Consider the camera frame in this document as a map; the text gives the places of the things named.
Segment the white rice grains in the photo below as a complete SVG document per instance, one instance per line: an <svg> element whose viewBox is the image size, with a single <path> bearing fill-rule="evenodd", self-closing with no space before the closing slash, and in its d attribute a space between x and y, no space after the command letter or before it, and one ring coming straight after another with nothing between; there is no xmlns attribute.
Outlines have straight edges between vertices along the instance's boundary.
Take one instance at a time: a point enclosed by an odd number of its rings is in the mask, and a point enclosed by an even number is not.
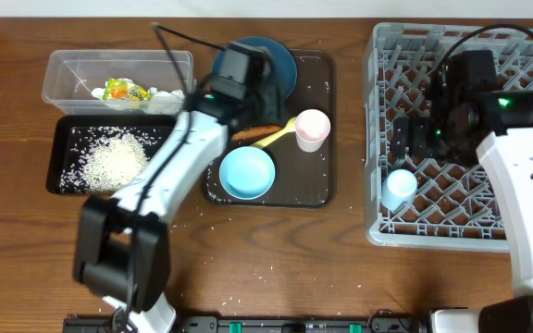
<svg viewBox="0 0 533 333"><path fill-rule="evenodd" d="M138 176L164 142L167 129L75 127L61 163L62 194L112 193Z"/></svg>

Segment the black tray bin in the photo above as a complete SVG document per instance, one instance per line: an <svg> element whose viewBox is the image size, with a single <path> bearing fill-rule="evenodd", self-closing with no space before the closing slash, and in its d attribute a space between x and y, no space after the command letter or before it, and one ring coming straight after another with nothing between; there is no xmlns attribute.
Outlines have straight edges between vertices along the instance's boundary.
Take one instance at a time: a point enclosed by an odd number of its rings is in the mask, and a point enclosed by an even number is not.
<svg viewBox="0 0 533 333"><path fill-rule="evenodd" d="M87 157L103 139L130 134L151 158L166 141L176 119L160 115L73 115L56 123L45 187L60 195L90 192L81 177Z"/></svg>

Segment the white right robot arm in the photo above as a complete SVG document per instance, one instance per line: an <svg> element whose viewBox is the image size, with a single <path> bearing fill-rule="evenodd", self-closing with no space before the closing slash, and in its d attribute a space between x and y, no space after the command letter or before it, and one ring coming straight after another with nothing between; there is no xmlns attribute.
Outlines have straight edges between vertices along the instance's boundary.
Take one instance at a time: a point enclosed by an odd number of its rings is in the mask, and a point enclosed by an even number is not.
<svg viewBox="0 0 533 333"><path fill-rule="evenodd" d="M514 297L480 310L442 309L427 332L533 332L533 92L501 90L490 50L443 61L427 117L398 117L390 151L486 172L510 248Z"/></svg>

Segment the white tissue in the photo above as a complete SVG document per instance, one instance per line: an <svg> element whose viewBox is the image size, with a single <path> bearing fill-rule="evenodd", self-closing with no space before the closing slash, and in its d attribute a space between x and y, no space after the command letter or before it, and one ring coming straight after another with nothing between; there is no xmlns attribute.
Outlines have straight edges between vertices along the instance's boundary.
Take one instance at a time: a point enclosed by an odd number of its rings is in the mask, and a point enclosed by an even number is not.
<svg viewBox="0 0 533 333"><path fill-rule="evenodd" d="M156 87L150 87L149 89L145 89L152 95L148 101L103 100L104 90L105 86L94 88L91 95L93 98L101 100L106 106L117 111L143 112L144 114L151 115L174 115L179 113L181 104L184 102L184 93L182 90L167 92L158 90Z"/></svg>

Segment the pink plastic cup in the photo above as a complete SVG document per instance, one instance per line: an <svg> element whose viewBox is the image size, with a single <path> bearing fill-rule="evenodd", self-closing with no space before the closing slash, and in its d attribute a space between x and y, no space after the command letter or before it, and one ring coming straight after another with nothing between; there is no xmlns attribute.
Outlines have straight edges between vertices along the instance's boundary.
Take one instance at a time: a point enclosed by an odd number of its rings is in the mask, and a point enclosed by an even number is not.
<svg viewBox="0 0 533 333"><path fill-rule="evenodd" d="M317 151L331 131L328 116L317 109L301 112L295 123L295 136L298 147L307 153Z"/></svg>

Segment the clear plastic bin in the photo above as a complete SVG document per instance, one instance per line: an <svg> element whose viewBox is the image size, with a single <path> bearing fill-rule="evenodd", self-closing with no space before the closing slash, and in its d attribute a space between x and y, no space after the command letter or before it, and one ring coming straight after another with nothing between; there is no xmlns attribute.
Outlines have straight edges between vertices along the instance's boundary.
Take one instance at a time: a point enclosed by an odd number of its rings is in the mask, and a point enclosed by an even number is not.
<svg viewBox="0 0 533 333"><path fill-rule="evenodd" d="M144 114L117 111L92 97L110 79L127 78L145 89L191 91L193 58L187 51L57 50L44 76L42 98L68 115Z"/></svg>

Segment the grey dishwasher rack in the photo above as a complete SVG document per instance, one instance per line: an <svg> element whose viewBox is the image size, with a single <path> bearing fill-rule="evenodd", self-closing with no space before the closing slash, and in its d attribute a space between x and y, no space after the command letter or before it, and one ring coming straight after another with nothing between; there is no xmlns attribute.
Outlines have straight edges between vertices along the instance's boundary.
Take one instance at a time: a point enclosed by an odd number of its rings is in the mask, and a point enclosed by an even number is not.
<svg viewBox="0 0 533 333"><path fill-rule="evenodd" d="M454 43L479 27L379 23L363 55L366 111L366 236L378 246L507 253L504 228L486 173L432 158L390 153L396 117L428 116L429 73ZM490 49L505 90L533 91L533 40L523 32L487 31L454 52ZM381 203L383 180L398 168L415 174L414 202L395 211Z"/></svg>

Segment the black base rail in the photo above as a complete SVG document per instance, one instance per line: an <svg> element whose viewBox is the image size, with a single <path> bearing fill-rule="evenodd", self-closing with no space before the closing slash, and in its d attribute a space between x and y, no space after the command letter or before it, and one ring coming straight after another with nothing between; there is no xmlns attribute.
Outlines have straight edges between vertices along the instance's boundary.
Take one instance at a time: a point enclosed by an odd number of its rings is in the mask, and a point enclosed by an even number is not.
<svg viewBox="0 0 533 333"><path fill-rule="evenodd" d="M441 309L423 317L408 317L390 310L377 310L368 318L298 319L219 318L185 316L171 333L408 333L477 332L479 310Z"/></svg>

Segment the orange carrot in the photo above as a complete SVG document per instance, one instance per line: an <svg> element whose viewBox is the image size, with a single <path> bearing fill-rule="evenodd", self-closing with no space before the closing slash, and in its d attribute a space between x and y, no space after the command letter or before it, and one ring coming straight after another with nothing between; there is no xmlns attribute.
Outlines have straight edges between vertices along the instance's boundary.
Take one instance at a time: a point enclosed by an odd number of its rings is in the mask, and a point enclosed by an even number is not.
<svg viewBox="0 0 533 333"><path fill-rule="evenodd" d="M231 139L233 141L249 140L255 137L260 137L267 134L272 134L280 130L279 126L260 126L252 127L235 133Z"/></svg>

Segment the dark brown serving tray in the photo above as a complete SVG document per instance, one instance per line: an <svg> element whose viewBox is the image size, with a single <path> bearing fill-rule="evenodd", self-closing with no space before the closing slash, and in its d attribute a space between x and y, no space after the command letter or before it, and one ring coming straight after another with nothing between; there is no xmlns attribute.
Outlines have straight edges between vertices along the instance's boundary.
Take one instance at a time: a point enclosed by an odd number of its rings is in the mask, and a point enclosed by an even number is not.
<svg viewBox="0 0 533 333"><path fill-rule="evenodd" d="M334 60L321 50L292 49L298 77L286 111L295 117L307 109L325 113L336 121L336 72ZM301 150L295 135L288 133L268 145L266 153L273 159L276 175L273 185L262 196L241 200L229 195L221 186L221 158L208 167L201 181L202 192L209 202L221 205L318 208L329 203L335 193L335 131L312 153Z"/></svg>

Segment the light blue plastic cup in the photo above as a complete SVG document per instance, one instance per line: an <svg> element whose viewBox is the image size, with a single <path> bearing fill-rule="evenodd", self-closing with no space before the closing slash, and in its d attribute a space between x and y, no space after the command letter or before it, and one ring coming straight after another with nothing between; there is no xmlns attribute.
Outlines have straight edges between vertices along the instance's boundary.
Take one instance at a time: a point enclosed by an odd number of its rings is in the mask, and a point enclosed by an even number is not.
<svg viewBox="0 0 533 333"><path fill-rule="evenodd" d="M407 169L393 170L382 182L381 203L391 211L403 204L411 204L416 196L417 179Z"/></svg>

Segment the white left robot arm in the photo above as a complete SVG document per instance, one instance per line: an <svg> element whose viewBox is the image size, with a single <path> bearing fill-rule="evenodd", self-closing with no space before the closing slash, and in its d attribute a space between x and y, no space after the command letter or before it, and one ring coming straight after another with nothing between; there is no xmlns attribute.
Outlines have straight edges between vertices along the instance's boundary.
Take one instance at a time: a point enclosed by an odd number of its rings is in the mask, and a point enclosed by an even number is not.
<svg viewBox="0 0 533 333"><path fill-rule="evenodd" d="M170 275L168 225L233 134L286 120L284 97L276 85L249 89L243 99L197 88L143 172L108 199L86 200L73 277L114 306L100 331L171 329L176 314L164 294Z"/></svg>

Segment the yellow snack wrapper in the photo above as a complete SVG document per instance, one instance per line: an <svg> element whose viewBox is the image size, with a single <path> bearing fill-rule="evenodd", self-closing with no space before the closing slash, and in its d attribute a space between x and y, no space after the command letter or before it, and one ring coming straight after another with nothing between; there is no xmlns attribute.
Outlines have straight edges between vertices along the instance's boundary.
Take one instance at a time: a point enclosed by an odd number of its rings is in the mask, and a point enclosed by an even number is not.
<svg viewBox="0 0 533 333"><path fill-rule="evenodd" d="M127 79L110 78L105 85L103 100L148 101L152 95L142 86Z"/></svg>

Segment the yellow plastic spoon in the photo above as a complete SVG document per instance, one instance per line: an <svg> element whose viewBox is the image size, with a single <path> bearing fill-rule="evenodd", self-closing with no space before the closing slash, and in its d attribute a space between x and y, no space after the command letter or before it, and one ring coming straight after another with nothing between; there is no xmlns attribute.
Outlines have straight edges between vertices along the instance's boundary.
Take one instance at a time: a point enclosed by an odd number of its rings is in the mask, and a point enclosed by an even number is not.
<svg viewBox="0 0 533 333"><path fill-rule="evenodd" d="M273 134L270 134L269 136L259 140L258 142L253 143L252 146L258 149L264 149L268 147L269 144L280 139L285 134L295 132L295 127L296 117L292 117L282 129Z"/></svg>

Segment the light blue bowl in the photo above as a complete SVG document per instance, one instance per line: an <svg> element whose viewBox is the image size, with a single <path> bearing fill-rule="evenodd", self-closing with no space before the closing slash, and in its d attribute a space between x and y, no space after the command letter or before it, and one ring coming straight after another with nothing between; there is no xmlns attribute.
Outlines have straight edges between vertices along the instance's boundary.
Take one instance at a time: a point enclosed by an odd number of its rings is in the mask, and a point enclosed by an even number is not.
<svg viewBox="0 0 533 333"><path fill-rule="evenodd" d="M218 176L222 188L230 196L253 200L271 188L276 168L273 159L265 151L244 146L226 154L219 166Z"/></svg>

